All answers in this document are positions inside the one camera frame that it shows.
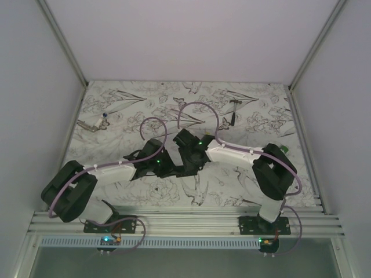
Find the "floral patterned mat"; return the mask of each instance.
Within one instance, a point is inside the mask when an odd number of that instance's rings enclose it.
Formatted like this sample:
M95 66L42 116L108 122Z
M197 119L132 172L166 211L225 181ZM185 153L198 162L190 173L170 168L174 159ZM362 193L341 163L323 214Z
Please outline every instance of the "floral patterned mat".
M234 127L230 126L232 99L241 100ZM144 141L139 135L143 119L156 116L166 122L169 138L166 149L176 164L181 164L177 146L179 108L192 101L211 105L219 114L219 136L229 142L263 147L269 142L288 148L287 157L303 181L303 191L288 200L291 206L315 206L303 154L295 131L289 103L282 85L221 82L91 82L79 115L66 161L82 164L112 162L137 149ZM107 123L95 133L81 127L93 125L102 113ZM186 127L201 138L213 134L214 114L201 105L187 107L181 116ZM144 125L146 138L163 140L163 128L156 121ZM297 184L289 188L296 190ZM196 177L160 179L144 177L132 182L117 182L97 188L93 197L115 206L248 206L261 203L263 194L252 169L224 163L208 163Z

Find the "black bracket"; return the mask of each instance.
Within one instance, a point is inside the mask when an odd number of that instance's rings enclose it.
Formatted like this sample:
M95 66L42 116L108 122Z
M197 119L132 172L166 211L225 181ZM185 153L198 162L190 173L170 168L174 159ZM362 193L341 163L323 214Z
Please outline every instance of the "black bracket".
M263 220L260 216L238 217L239 232L241 235L291 235L289 219L278 217L273 223Z
M118 215L117 217L115 217L114 220L112 220L112 217L107 221L107 223L112 223L114 221L117 221L117 220L120 220L120 219L123 219L123 218L126 218L126 217L135 217L135 215ZM135 233L135 230L136 230L136 227L137 227L137 221L136 220L125 220L125 221L122 221L121 223L121 227L120 227L120 231L119 230L115 230L115 233ZM84 233L111 233L112 230L114 228L117 227L117 225L120 225L120 224L113 224L111 226L106 226L106 227L101 227L101 226L97 226L89 221L86 221L85 222L85 226L83 227L83 232Z

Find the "flower illustration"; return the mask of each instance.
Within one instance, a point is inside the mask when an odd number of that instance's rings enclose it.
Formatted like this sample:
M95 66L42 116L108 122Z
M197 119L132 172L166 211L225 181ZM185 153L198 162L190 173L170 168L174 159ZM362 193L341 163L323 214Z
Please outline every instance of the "flower illustration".
M268 114L275 120L293 120L291 111L287 108L272 107Z
M170 179L158 179L147 190L147 199L153 206L172 206L179 200L179 191Z
M153 106L155 106L155 101L154 100L147 100L146 103L144 104L146 106L146 108L152 108Z
M254 112L251 117L247 118L247 121L249 126L246 128L246 131L249 132L263 131L263 125L269 122L259 112Z
M267 109L269 104L266 100L259 100L258 105L261 109Z
M127 133L139 132L139 126L144 118L143 112L137 112L134 116L128 118L128 124L122 130Z
M151 119L146 123L147 129L154 134L158 133L159 128L162 126L162 123L158 120Z

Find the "purple cable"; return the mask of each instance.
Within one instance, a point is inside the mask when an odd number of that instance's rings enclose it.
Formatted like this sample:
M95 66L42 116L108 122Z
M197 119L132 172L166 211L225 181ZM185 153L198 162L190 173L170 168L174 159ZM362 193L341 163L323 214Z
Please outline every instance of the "purple cable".
M134 251L136 248L138 248L141 243L143 242L144 238L146 237L146 225L144 224L144 222L139 219L139 218L136 218L136 217L125 217L125 218L121 218L120 220L117 220L117 221L114 221L112 223L108 223L108 224L100 224L100 223L97 223L95 221L91 221L91 220L88 220L90 223L93 223L94 225L97 225L97 226L100 226L100 227L108 227L108 226L113 226L115 224L118 224L122 221L126 221L126 220L136 220L138 221L139 223L141 223L142 227L143 227L143 235L141 237L141 239L138 241L137 244L135 244L135 246L133 246L132 248L130 249L127 249L127 250L124 250L124 251L116 251L114 252L113 254L125 254L125 253L129 253L131 251Z
M154 156L156 156L158 153L160 153L162 148L165 146L165 142L168 139L168 129L166 128L165 122L163 120L159 119L159 118L156 118L156 117L150 117L150 118L147 118L147 119L156 119L163 125L163 128L165 129L165 138L163 139L163 143L162 143L161 147L155 153L153 153L152 155L150 155L146 158L141 158L141 159L136 159L136 160L124 160L124 161L122 161L121 164L137 163L137 162L143 162L143 161L149 160L149 159L153 158ZM53 215L54 207L55 207L56 203L58 202L60 196L68 188L68 186L70 186L70 184L74 180L76 180L78 177L80 177L81 175L83 175L83 174L85 174L89 171L92 171L92 170L95 170L95 169L100 169L100 168L105 168L105 167L110 167L110 166L116 166L116 165L119 165L119 164L120 164L119 162L110 162L110 163L105 163L105 164L98 165L96 168L95 167L90 167L90 168L82 170L81 172L78 172L76 175L74 175L72 178L70 178L66 182L66 184L62 187L62 189L58 192L57 196L54 198L54 200L52 202L52 205L50 206L50 209L49 209L49 212L48 212L49 218L57 217L57 215Z
M301 219L300 219L298 213L294 210L294 208L292 208L290 206L284 206L284 207L287 207L288 209L291 209L292 212L295 214L297 220L299 221L300 232L299 232L299 237L297 238L295 245L289 251L285 251L285 252L282 252L282 253L275 254L275 256L290 254L292 251L294 251L296 249L296 247L299 246L299 243L301 241L301 237L303 236L303 224L301 223Z
M250 149L243 149L243 148L238 148L238 147L235 147L235 146L230 146L228 145L226 142L222 142L219 137L218 137L218 128L219 128L219 116L218 114L216 113L215 109L212 108L209 104L206 104L206 103L202 103L200 101L194 101L194 102L191 102L191 103L187 103L187 104L184 104L180 110L179 110L179 114L178 114L178 129L180 129L180 114L181 112L183 111L183 109L185 107L187 107L188 105L191 105L191 104L201 104L201 105L204 105L206 107L208 107L214 114L215 114L215 117L216 117L216 128L215 128L215 140L220 144L220 145L224 145L224 147L228 148L228 149L234 149L235 151L241 151L241 152L250 152ZM297 181L298 185L299 185L299 188L297 190L297 192L294 192L294 193L287 193L285 196L294 196L294 195L298 195L300 194L302 188L303 188L303 185L300 181L300 178L299 176L286 164L284 163L283 161L279 160L278 158L270 155L269 153L265 153L265 152L260 152L260 151L253 151L253 153L257 154L257 155L263 155L267 158L270 158L272 159L273 161L276 161L277 163L279 163L280 165L282 165L287 171L289 171L291 173L291 175L294 176L295 180Z

